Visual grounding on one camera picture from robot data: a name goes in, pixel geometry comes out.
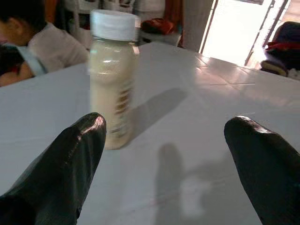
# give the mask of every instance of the white table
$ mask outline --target white table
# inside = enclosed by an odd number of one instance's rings
[[[0,88],[0,193],[89,112],[84,65]],[[226,145],[246,115],[300,150],[300,82],[153,43],[141,47],[136,133],[105,151],[79,225],[260,225]]]

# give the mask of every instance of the white bottle cap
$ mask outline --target white bottle cap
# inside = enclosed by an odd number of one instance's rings
[[[129,13],[111,10],[92,10],[92,35],[116,41],[135,41],[139,17]]]

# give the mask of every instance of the bottle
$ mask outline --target bottle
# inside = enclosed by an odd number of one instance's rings
[[[104,116],[105,149],[119,149],[132,133],[130,102],[138,48],[135,46],[137,16],[117,11],[93,10],[94,37],[90,49],[90,106]]]

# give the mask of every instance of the person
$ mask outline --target person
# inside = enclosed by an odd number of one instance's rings
[[[88,60],[88,51],[75,38],[45,21],[44,0],[6,1],[0,7],[0,33],[9,43],[26,46],[47,73]],[[25,60],[18,72],[0,76],[0,86],[34,76]]]

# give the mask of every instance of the white shirt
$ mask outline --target white shirt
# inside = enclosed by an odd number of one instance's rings
[[[52,23],[48,23],[30,40],[28,49],[48,73],[84,63],[89,58],[83,45]]]

